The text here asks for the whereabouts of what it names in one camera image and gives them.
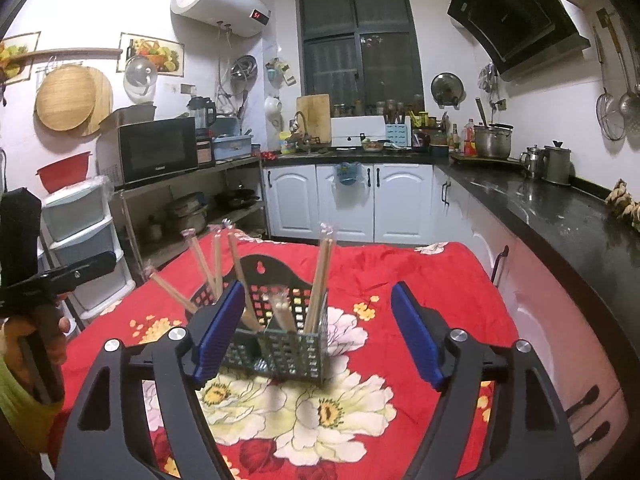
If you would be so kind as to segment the green sleeve forearm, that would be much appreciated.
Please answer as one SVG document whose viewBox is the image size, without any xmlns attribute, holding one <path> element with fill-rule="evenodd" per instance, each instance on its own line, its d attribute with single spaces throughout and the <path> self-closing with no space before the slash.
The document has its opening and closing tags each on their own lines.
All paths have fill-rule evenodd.
<svg viewBox="0 0 640 480">
<path fill-rule="evenodd" d="M 49 434 L 63 402 L 43 404 L 28 393 L 1 360 L 1 411 L 27 451 L 47 452 Z"/>
</svg>

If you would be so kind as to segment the left hand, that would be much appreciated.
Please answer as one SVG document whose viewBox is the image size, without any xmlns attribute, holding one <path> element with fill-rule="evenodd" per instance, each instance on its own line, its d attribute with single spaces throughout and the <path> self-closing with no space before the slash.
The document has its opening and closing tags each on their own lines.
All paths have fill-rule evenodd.
<svg viewBox="0 0 640 480">
<path fill-rule="evenodd" d="M 70 321 L 61 308 L 64 298 L 54 296 L 37 306 L 24 295 L 1 292 L 1 354 L 27 392 L 47 405 L 65 396 L 61 366 Z"/>
</svg>

